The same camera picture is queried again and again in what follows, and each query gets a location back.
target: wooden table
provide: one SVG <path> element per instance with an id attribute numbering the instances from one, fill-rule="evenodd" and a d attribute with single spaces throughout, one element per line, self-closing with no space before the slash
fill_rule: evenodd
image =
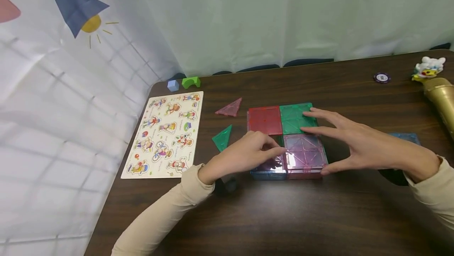
<path id="1" fill-rule="evenodd" d="M 452 143 L 421 85 L 410 81 L 422 56 L 446 57 L 443 77 L 454 79 L 448 50 L 203 77 L 205 92 L 195 164 L 218 154 L 211 140 L 230 124 L 230 143 L 246 133 L 246 110 L 310 101 L 378 130 L 417 133 L 423 146 L 454 161 Z M 376 83 L 373 74 L 391 76 Z M 167 95 L 167 82 L 150 97 Z M 236 118 L 215 111 L 239 97 Z M 330 161 L 345 157 L 326 144 Z M 110 255 L 124 229 L 178 179 L 120 179 L 125 158 L 99 217 L 86 255 Z M 341 172 L 318 180 L 254 181 L 238 174 L 230 196 L 210 197 L 164 239 L 157 255 L 453 255 L 444 228 L 407 187 L 375 170 Z"/>

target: toy microphone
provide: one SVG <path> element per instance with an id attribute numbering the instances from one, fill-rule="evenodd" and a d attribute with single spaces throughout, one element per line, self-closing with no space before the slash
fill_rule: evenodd
<path id="1" fill-rule="evenodd" d="M 424 95 L 433 103 L 454 140 L 454 86 L 443 77 L 426 80 Z"/>

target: hand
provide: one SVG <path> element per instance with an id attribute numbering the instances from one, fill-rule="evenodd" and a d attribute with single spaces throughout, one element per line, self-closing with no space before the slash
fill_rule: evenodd
<path id="1" fill-rule="evenodd" d="M 200 181 L 213 184 L 222 176 L 251 170 L 270 158 L 286 152 L 277 142 L 262 132 L 247 132 L 241 139 L 216 155 L 198 172 Z"/>
<path id="2" fill-rule="evenodd" d="M 350 147 L 350 157 L 329 164 L 322 170 L 322 175 L 349 169 L 394 168 L 406 171 L 414 182 L 420 182 L 438 172 L 439 158 L 427 148 L 353 122 L 335 112 L 311 108 L 311 112 L 303 115 L 325 119 L 335 128 L 302 127 L 301 130 L 342 140 Z"/>

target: poker chip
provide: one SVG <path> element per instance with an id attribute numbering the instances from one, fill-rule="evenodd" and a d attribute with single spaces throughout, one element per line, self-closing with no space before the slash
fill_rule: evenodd
<path id="1" fill-rule="evenodd" d="M 376 73 L 374 74 L 374 80 L 379 83 L 389 83 L 391 77 L 387 73 Z"/>

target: cartoon character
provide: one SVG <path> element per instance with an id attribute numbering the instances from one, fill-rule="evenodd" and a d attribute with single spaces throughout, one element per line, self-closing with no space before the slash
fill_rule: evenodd
<path id="1" fill-rule="evenodd" d="M 194 110 L 189 110 L 188 112 L 179 113 L 178 117 L 185 117 L 188 120 L 196 121 L 197 115 Z"/>
<path id="2" fill-rule="evenodd" d="M 183 126 L 184 130 L 187 132 L 191 128 L 191 122 L 186 122 Z"/>
<path id="3" fill-rule="evenodd" d="M 199 101 L 200 100 L 200 95 L 197 93 L 192 93 L 189 95 L 183 95 L 183 101 Z"/>
<path id="4" fill-rule="evenodd" d="M 176 112 L 180 109 L 181 109 L 181 106 L 178 103 L 175 103 L 173 105 L 170 105 L 170 103 L 167 103 L 167 110 L 166 110 L 166 113 L 164 114 L 164 116 L 170 115 L 171 113 Z"/>
<path id="5" fill-rule="evenodd" d="M 156 116 L 151 116 L 150 119 L 144 120 L 142 122 L 142 128 L 144 129 L 145 127 L 153 127 L 154 125 L 158 124 L 161 122 L 161 118 L 158 118 Z"/>
<path id="6" fill-rule="evenodd" d="M 170 124 L 159 125 L 158 131 L 166 131 L 167 133 L 174 134 L 176 128 L 177 124 L 175 122 L 171 122 Z"/>
<path id="7" fill-rule="evenodd" d="M 158 109 L 161 109 L 161 106 L 166 102 L 167 102 L 167 100 L 165 98 L 161 98 L 159 100 L 153 100 L 148 105 L 148 107 L 151 108 L 151 107 L 155 106 L 155 107 L 158 107 Z"/>
<path id="8" fill-rule="evenodd" d="M 173 155 L 173 149 L 168 149 L 167 145 L 160 140 L 159 142 L 156 143 L 156 151 L 154 152 L 153 155 L 153 162 L 155 163 L 158 161 L 161 157 L 164 158 L 170 158 L 171 155 Z"/>
<path id="9" fill-rule="evenodd" d="M 446 62 L 445 58 L 429 58 L 423 57 L 421 64 L 416 64 L 415 70 L 411 80 L 416 82 L 425 82 L 437 76 L 443 70 L 443 64 Z"/>
<path id="10" fill-rule="evenodd" d="M 190 139 L 191 133 L 185 133 L 180 136 L 176 136 L 175 139 L 171 145 L 175 146 L 177 144 L 180 145 L 181 148 L 184 148 L 185 146 L 192 146 L 192 143 L 194 143 L 194 140 Z"/>
<path id="11" fill-rule="evenodd" d="M 132 164 L 129 164 L 127 172 L 132 173 L 132 174 L 138 174 L 140 176 L 140 175 L 142 175 L 142 173 L 147 172 L 148 168 L 149 168 L 149 166 L 147 164 L 147 161 L 142 160 L 142 161 L 137 162 L 137 164 L 135 164 L 135 166 L 132 166 Z"/>
<path id="12" fill-rule="evenodd" d="M 141 148 L 143 152 L 151 152 L 153 145 L 154 143 L 152 142 L 151 137 L 147 137 L 144 140 L 136 140 L 134 149 Z"/>
<path id="13" fill-rule="evenodd" d="M 179 161 L 169 161 L 167 169 L 175 169 L 178 173 L 183 173 L 188 170 L 188 164 L 186 164 L 186 157 L 180 158 Z"/>

